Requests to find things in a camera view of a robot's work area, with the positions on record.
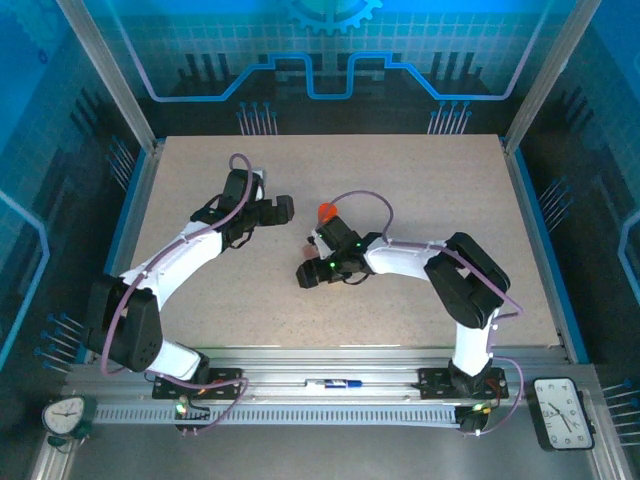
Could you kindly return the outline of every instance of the glass panel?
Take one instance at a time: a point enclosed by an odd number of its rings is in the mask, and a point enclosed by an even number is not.
[[[602,2],[521,145],[604,386],[640,381],[639,15],[638,2]]]
[[[573,4],[88,2],[159,136],[505,133]]]
[[[139,147],[55,1],[0,1],[0,65],[0,476],[26,478],[78,354],[48,315],[82,323]]]

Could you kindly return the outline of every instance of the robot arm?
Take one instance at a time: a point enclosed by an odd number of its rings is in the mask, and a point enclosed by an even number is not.
[[[456,233],[446,242],[424,244],[385,241],[379,233],[361,238],[335,216],[314,230],[308,241],[316,246],[319,256],[298,268],[296,275],[302,288],[325,281],[348,283],[356,273],[395,273],[430,281],[457,323],[455,351],[449,363],[452,384],[465,396],[471,396],[482,385],[491,367],[491,322],[503,300],[474,275],[463,276],[463,265],[445,251],[459,254],[502,292],[507,291],[510,282],[469,235]]]
[[[116,306],[142,273],[144,277],[136,285],[120,318],[109,358],[134,372],[151,370],[179,380],[205,381],[206,378],[200,377],[208,373],[208,358],[163,338],[159,314],[171,294],[196,270],[226,249],[240,248],[251,238],[255,227],[283,225],[293,218],[290,196],[277,197],[275,206],[271,200],[264,199],[265,176],[263,170],[254,170],[249,201],[230,221],[206,231],[227,216],[242,198],[248,172],[232,170],[223,193],[196,211],[161,254],[118,278],[103,275],[98,279],[89,299],[84,345],[90,350],[102,351]],[[236,245],[245,234],[248,236]]]

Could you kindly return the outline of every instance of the orange object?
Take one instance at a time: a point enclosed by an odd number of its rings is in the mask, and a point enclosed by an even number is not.
[[[333,217],[338,215],[338,207],[331,205],[330,203],[323,203],[318,207],[318,221],[320,223],[327,223]]]

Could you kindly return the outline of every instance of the white clock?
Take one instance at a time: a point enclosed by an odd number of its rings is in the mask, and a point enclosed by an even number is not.
[[[50,403],[42,412],[42,423],[57,436],[84,434],[95,413],[95,402],[74,396]]]
[[[573,380],[537,378],[529,390],[529,405],[542,448],[551,451],[593,448],[593,427]]]

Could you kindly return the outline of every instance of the beige table surface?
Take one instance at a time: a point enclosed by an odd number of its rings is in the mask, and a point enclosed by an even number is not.
[[[455,323],[427,282],[379,275],[358,287],[298,287],[295,271],[318,205],[370,189],[395,208],[391,237],[445,240],[465,231],[507,272],[509,294],[525,316],[500,329],[499,345],[558,343],[495,135],[169,137],[132,265],[222,192],[234,152],[266,168],[267,197],[291,195],[295,217],[256,229],[241,250],[225,251],[192,275],[162,310],[166,338],[192,347],[453,345]],[[373,198],[345,199],[339,208],[361,235],[380,231],[387,219]]]

